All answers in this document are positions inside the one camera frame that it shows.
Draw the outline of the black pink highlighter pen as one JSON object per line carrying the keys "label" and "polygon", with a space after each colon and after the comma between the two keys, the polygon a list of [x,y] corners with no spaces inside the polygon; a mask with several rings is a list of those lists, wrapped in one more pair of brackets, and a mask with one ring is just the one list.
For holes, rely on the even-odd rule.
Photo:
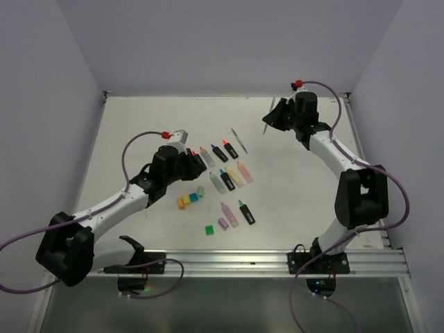
{"label": "black pink highlighter pen", "polygon": [[193,156],[198,160],[200,164],[202,164],[205,168],[207,168],[206,164],[204,163],[202,157],[196,152],[192,151]]}

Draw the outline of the mint green highlighter cap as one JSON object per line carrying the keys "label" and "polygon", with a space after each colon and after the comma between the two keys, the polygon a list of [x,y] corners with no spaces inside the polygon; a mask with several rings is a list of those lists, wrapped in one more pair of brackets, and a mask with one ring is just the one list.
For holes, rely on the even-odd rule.
{"label": "mint green highlighter cap", "polygon": [[198,188],[197,188],[197,195],[198,195],[199,198],[203,198],[204,197],[204,195],[205,195],[204,187],[198,186]]}

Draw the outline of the purple black highlighter pen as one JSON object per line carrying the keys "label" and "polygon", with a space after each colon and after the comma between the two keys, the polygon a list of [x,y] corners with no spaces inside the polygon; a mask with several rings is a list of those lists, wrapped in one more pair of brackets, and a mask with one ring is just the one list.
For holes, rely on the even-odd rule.
{"label": "purple black highlighter pen", "polygon": [[228,157],[218,146],[212,144],[211,147],[212,152],[218,157],[218,159],[220,159],[222,162],[228,161]]}

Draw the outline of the blue highlighter cap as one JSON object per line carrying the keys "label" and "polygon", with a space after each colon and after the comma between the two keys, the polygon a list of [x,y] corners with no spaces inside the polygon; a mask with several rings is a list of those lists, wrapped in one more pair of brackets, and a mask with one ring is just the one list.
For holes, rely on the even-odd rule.
{"label": "blue highlighter cap", "polygon": [[195,203],[195,202],[198,201],[198,195],[197,195],[197,193],[191,193],[191,194],[189,195],[189,197],[190,197],[190,200],[191,200],[192,203]]}

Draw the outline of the blue highlighter pen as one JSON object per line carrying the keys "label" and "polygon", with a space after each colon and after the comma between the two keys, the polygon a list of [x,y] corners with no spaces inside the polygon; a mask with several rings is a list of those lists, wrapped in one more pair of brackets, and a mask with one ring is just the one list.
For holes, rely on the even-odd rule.
{"label": "blue highlighter pen", "polygon": [[220,171],[220,177],[221,177],[222,181],[224,182],[224,184],[226,185],[226,187],[228,188],[228,190],[229,191],[235,190],[235,185],[233,184],[228,173],[226,171],[224,171],[223,169],[219,169],[219,171]]}

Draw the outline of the mint green highlighter pen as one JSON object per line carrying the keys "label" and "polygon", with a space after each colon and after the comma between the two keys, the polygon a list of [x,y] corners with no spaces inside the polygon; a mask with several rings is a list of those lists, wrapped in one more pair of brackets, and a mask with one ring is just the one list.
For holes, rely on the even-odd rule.
{"label": "mint green highlighter pen", "polygon": [[221,183],[218,177],[212,172],[210,172],[210,180],[220,194],[224,194],[226,192],[224,185]]}

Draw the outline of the orange pastel highlighter cap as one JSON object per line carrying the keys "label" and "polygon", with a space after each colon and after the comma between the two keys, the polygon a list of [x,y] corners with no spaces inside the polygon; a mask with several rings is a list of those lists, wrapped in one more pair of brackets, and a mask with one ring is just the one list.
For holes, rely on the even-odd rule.
{"label": "orange pastel highlighter cap", "polygon": [[184,210],[185,209],[185,203],[184,203],[184,200],[183,200],[182,197],[177,198],[176,202],[177,202],[179,210]]}

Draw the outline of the orange black highlighter pen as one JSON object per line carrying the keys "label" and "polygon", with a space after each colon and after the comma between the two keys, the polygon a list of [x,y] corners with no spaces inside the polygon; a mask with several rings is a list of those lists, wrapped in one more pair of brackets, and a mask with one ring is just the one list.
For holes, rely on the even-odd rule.
{"label": "orange black highlighter pen", "polygon": [[223,140],[223,147],[228,152],[232,159],[237,159],[239,157],[238,153],[235,151],[231,143],[227,140]]}

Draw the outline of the yellow pastel highlighter pen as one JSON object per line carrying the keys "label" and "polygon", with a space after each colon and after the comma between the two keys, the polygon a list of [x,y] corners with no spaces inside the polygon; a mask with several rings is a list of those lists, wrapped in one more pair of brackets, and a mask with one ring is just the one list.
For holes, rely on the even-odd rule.
{"label": "yellow pastel highlighter pen", "polygon": [[244,182],[242,181],[242,179],[234,172],[233,169],[231,169],[230,167],[226,167],[225,168],[226,173],[229,175],[230,179],[232,180],[232,182],[237,186],[237,187],[243,187],[244,186]]}

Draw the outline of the thin grey marker pen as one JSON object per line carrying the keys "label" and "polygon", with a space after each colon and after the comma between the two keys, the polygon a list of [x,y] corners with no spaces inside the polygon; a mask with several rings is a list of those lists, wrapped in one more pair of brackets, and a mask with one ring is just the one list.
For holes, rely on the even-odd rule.
{"label": "thin grey marker pen", "polygon": [[231,132],[232,132],[232,134],[234,135],[235,139],[238,141],[240,147],[243,149],[243,151],[244,151],[246,154],[248,154],[248,150],[246,149],[244,143],[242,142],[240,136],[237,134],[236,130],[235,130],[233,127],[231,127],[230,129],[231,129]]}

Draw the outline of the orange pastel highlighter pen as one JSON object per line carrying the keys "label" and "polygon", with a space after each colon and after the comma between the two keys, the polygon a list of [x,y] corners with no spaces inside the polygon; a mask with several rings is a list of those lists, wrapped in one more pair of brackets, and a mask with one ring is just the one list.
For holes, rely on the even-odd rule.
{"label": "orange pastel highlighter pen", "polygon": [[240,174],[243,176],[244,180],[250,184],[252,182],[254,182],[253,177],[251,176],[250,172],[247,170],[246,166],[244,163],[238,161],[237,162],[237,168],[240,172]]}

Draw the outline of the lilac highlighter cap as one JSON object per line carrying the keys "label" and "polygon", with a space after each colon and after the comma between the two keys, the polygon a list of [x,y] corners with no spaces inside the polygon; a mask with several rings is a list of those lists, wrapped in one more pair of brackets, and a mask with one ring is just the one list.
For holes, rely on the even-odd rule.
{"label": "lilac highlighter cap", "polygon": [[221,226],[223,230],[227,230],[229,228],[228,222],[224,218],[219,218],[218,224]]}

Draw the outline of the lilac pastel highlighter pen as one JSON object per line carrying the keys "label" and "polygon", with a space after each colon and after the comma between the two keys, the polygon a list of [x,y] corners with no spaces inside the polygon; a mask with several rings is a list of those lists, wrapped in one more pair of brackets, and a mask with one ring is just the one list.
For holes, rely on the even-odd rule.
{"label": "lilac pastel highlighter pen", "polygon": [[239,222],[229,206],[225,203],[221,203],[221,209],[230,225],[234,228],[238,227]]}

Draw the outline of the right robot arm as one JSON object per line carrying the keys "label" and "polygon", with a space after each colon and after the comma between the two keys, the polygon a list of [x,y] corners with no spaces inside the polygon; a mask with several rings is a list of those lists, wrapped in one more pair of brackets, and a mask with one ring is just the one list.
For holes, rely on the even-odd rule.
{"label": "right robot arm", "polygon": [[280,131],[294,131],[296,139],[319,157],[339,181],[333,222],[313,240],[309,251],[289,255],[294,271],[325,272],[333,263],[340,263],[345,248],[359,231],[388,215],[385,170],[366,168],[362,159],[336,139],[331,126],[319,119],[318,97],[313,92],[300,89],[290,99],[281,98],[263,121]]}

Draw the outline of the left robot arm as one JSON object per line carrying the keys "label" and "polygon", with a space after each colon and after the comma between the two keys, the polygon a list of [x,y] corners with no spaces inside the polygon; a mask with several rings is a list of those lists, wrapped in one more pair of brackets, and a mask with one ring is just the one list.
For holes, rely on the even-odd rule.
{"label": "left robot arm", "polygon": [[96,242],[129,216],[161,199],[176,181],[197,179],[206,169],[190,149],[179,151],[161,146],[148,163],[121,192],[104,206],[76,215],[56,214],[37,250],[37,263],[68,287],[80,283],[90,271],[116,267],[134,273],[147,263],[144,247],[129,236],[97,246]]}

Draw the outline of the aluminium right side rail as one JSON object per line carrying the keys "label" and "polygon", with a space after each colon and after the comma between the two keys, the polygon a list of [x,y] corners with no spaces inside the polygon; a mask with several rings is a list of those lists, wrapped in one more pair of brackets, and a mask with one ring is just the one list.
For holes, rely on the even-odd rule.
{"label": "aluminium right side rail", "polygon": [[393,224],[387,225],[385,218],[382,218],[375,224],[375,231],[378,231],[381,234],[381,238],[383,240],[383,244],[385,248],[392,249],[392,242],[390,240],[389,232],[392,230],[396,230],[399,226],[401,226],[407,219],[410,213],[410,201],[408,198],[408,195],[406,193],[406,190],[404,186],[397,180],[395,177],[393,177],[388,171],[383,171],[382,167],[378,166],[371,166],[369,162],[365,161],[365,153],[364,148],[361,143],[361,138],[359,136],[359,131],[357,128],[357,123],[355,121],[355,116],[353,115],[352,111],[352,103],[351,103],[351,93],[343,93],[342,94],[343,104],[344,108],[347,113],[348,121],[350,122],[350,127],[352,131],[353,138],[355,140],[355,145],[357,147],[357,155],[359,156],[359,159],[361,160],[360,164],[363,167],[367,167],[371,171],[381,171],[385,174],[385,176],[388,178],[387,182],[393,183],[397,191],[400,193],[402,200],[404,201],[404,208],[405,211],[401,215],[401,219]]}

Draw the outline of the aluminium rail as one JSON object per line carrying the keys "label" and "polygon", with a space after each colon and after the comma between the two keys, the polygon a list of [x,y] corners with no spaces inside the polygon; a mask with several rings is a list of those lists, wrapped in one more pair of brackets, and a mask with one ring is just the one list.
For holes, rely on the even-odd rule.
{"label": "aluminium rail", "polygon": [[[182,263],[185,275],[194,278],[283,278],[293,276],[287,265],[285,250],[145,250],[166,253],[164,275],[179,275]],[[95,250],[90,274],[104,273],[103,269],[130,263],[136,253],[131,250]],[[401,250],[350,250],[346,252],[349,274],[329,274],[358,278],[398,278],[409,275]],[[323,277],[328,275],[309,275]]]}
{"label": "aluminium rail", "polygon": [[350,122],[350,127],[352,131],[353,138],[355,140],[355,145],[357,147],[357,155],[359,156],[359,159],[361,160],[360,164],[363,167],[367,167],[371,171],[381,171],[385,174],[385,176],[388,178],[387,182],[393,183],[397,191],[400,193],[402,200],[404,201],[404,208],[405,211],[401,215],[401,219],[393,224],[387,225],[385,218],[382,218],[375,224],[375,231],[378,231],[381,234],[381,238],[383,240],[383,244],[385,248],[392,249],[392,242],[390,240],[389,232],[392,230],[396,230],[399,226],[401,226],[407,219],[410,213],[410,201],[408,198],[408,195],[406,193],[406,190],[404,186],[397,180],[395,177],[393,177],[388,171],[383,171],[382,167],[378,166],[371,166],[369,162],[365,161],[365,153],[364,148],[361,143],[361,138],[359,136],[359,131],[357,128],[357,123],[355,121],[355,116],[353,115],[352,111],[352,103],[351,103],[351,93],[343,93],[342,94],[343,104],[344,108],[347,113],[348,121]]}

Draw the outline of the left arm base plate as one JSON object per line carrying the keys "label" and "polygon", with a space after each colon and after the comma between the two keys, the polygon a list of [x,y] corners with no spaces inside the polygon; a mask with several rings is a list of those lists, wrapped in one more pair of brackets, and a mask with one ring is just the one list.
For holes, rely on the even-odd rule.
{"label": "left arm base plate", "polygon": [[136,254],[129,264],[124,267],[110,266],[103,269],[107,274],[155,274],[164,273],[166,253],[163,252],[143,252]]}

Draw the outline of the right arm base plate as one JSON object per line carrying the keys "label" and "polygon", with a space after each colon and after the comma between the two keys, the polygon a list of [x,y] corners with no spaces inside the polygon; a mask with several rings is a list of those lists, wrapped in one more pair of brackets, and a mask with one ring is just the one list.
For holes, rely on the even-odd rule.
{"label": "right arm base plate", "polygon": [[[311,260],[311,254],[308,252],[290,252],[287,253],[287,265],[289,273],[295,275],[299,269]],[[349,274],[350,267],[348,257],[345,253],[337,255],[325,255],[315,262],[308,265],[302,271],[302,274],[309,275],[329,275],[329,274]]]}

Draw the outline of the aluminium front rail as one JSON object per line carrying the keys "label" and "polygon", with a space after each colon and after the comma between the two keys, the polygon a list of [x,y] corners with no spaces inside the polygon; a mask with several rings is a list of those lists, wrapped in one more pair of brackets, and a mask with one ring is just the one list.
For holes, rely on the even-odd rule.
{"label": "aluminium front rail", "polygon": [[[166,253],[164,275],[179,275],[182,263],[185,275],[194,278],[283,278],[293,276],[287,265],[285,250],[145,250]],[[103,269],[130,263],[136,253],[131,250],[95,250],[90,274],[104,273]],[[401,250],[350,250],[346,252],[349,274],[329,274],[358,278],[398,278],[409,275]],[[323,277],[328,275],[309,275]]]}

